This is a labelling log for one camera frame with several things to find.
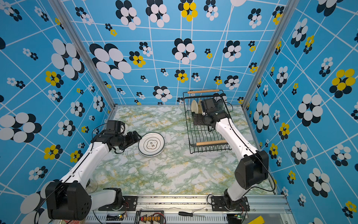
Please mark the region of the white plate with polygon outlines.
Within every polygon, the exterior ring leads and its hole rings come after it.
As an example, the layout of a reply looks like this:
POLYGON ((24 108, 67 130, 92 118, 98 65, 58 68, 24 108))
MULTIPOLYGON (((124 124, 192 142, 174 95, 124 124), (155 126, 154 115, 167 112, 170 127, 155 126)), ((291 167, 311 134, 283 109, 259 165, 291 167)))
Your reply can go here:
POLYGON ((156 157, 165 147, 165 139, 160 133, 146 133, 139 141, 138 148, 144 157, 156 157))

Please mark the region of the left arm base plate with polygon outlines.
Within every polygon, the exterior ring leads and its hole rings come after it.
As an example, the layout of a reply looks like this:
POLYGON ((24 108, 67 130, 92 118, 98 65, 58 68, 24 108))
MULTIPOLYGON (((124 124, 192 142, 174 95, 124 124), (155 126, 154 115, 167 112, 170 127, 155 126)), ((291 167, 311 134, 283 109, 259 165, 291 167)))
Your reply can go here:
POLYGON ((123 196, 121 205, 105 205, 98 208, 99 211, 135 211, 138 204, 138 196, 123 196))

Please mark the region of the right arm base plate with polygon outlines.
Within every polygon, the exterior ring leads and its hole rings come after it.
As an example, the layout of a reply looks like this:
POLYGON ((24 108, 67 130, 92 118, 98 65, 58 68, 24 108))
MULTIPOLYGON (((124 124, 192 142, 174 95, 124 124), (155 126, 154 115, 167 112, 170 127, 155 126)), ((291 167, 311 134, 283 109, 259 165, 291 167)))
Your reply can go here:
POLYGON ((232 201, 228 196, 211 196, 209 203, 212 206, 212 211, 250 211, 247 197, 232 201))

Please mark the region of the black wire dish rack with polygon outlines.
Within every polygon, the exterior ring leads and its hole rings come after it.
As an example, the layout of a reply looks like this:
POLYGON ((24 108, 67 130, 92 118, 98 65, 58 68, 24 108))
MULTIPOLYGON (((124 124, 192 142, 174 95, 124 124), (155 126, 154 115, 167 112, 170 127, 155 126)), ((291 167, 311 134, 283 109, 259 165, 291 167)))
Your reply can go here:
POLYGON ((190 153, 231 150, 215 128, 217 121, 230 115, 224 91, 187 91, 183 101, 190 153))

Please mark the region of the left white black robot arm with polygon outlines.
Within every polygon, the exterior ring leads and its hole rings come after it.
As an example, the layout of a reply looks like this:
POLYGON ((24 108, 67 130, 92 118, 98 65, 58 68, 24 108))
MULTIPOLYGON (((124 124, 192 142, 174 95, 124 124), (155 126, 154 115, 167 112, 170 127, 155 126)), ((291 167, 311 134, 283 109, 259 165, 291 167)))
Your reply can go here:
POLYGON ((88 193, 87 183, 104 157, 111 151, 123 153, 142 137, 136 131, 127 132, 125 123, 109 120, 105 129, 93 137, 80 161, 58 182, 45 189, 48 217, 52 220, 84 220, 91 211, 101 207, 121 209, 125 201, 120 188, 106 188, 88 193))

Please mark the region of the cream plate with flower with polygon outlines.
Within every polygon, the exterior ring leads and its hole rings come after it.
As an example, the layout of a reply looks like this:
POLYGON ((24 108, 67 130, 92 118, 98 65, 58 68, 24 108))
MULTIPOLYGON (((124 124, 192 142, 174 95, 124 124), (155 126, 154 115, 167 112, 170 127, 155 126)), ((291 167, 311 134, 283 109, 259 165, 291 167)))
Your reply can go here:
POLYGON ((195 113, 195 114, 198 114, 199 113, 199 107, 198 107, 198 103, 196 100, 193 100, 191 102, 191 112, 192 113, 195 113))

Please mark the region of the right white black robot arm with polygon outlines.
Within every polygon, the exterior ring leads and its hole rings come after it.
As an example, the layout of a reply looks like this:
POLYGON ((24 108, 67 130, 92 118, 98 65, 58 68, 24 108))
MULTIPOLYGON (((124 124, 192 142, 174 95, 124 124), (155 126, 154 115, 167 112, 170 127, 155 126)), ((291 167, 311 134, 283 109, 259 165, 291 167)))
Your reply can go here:
POLYGON ((204 125, 221 134, 238 159, 235 181, 224 192, 227 207, 239 203, 252 189, 269 177, 269 157, 259 151, 236 128, 223 100, 209 98, 199 102, 193 100, 191 111, 203 119, 204 125))

